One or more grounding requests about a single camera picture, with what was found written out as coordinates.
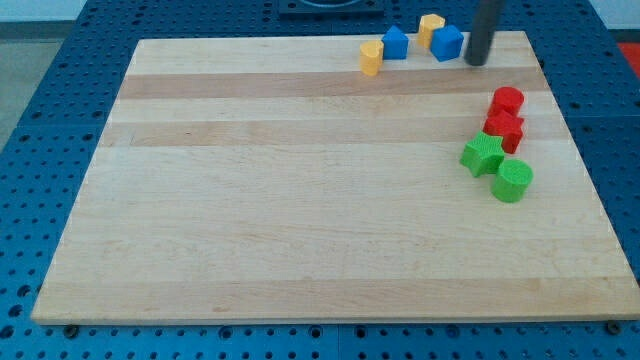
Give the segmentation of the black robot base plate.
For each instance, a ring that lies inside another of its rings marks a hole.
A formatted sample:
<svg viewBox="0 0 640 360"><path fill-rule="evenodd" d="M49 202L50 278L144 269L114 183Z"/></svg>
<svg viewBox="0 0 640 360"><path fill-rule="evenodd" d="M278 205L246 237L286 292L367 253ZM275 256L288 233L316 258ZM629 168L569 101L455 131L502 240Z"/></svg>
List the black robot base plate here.
<svg viewBox="0 0 640 360"><path fill-rule="evenodd" d="M278 0L280 17L303 15L380 15L384 0Z"/></svg>

